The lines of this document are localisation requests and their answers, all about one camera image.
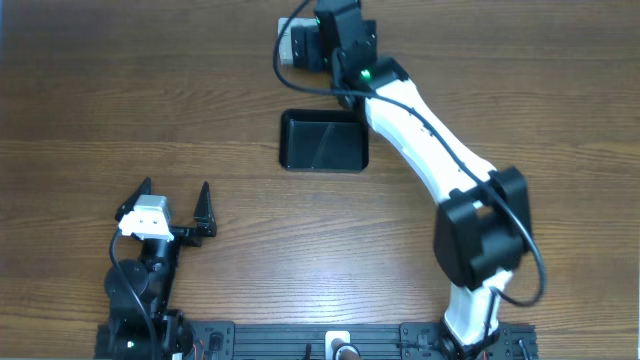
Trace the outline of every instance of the wooden table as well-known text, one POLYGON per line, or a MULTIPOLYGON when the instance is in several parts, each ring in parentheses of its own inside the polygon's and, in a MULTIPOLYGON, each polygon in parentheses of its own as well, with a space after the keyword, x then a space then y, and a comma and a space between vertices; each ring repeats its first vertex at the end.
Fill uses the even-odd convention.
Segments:
MULTIPOLYGON (((439 319, 435 207, 384 139, 371 135, 361 174, 278 164, 282 111, 337 108, 271 69, 296 3, 4 1, 0 356, 93 355, 113 215, 145 176, 178 224, 211 184, 219 235, 183 251, 172 299, 192 319, 439 319)), ((549 286, 500 318, 535 324, 543 358, 634 358, 640 3, 367 0, 364 13, 453 132, 529 180, 549 286)), ((529 256, 509 292, 532 294, 534 269, 529 256)))

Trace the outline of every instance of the wooden tabletop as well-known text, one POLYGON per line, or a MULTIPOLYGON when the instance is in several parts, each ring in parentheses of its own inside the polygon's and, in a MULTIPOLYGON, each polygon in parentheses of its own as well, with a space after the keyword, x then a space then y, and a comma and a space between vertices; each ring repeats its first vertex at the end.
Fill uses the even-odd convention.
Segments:
MULTIPOLYGON (((361 174, 278 164, 280 114, 336 109, 271 69, 284 0, 5 0, 0 52, 0 356, 91 357, 116 207, 149 176, 188 224, 172 307, 238 323, 437 321, 435 206, 371 134, 361 174)), ((379 52, 474 152, 528 178, 549 273, 542 358, 636 357, 640 3, 366 0, 379 52)), ((328 86, 326 75, 290 71, 328 86)), ((119 256, 140 245, 123 241, 119 256)), ((528 256, 509 293, 530 296, 528 256)))

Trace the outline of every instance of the wood grain surface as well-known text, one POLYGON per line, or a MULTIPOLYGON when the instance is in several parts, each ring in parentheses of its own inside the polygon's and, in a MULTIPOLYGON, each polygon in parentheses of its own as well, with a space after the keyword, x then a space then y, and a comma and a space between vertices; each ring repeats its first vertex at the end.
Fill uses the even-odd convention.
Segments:
MULTIPOLYGON (((172 299, 192 319, 439 319, 449 283, 432 251, 435 207, 384 139, 371 135, 361 174, 278 164, 282 111, 337 108, 273 75, 277 19, 296 3, 3 2, 0 356, 93 355, 113 215, 145 176, 175 223, 211 184, 219 235, 183 251, 172 299)), ((548 292, 500 318, 535 324, 545 359, 635 358, 640 2, 364 6, 380 52, 452 131, 529 180, 548 292)), ((527 257, 509 292, 532 294, 534 270, 527 257)))

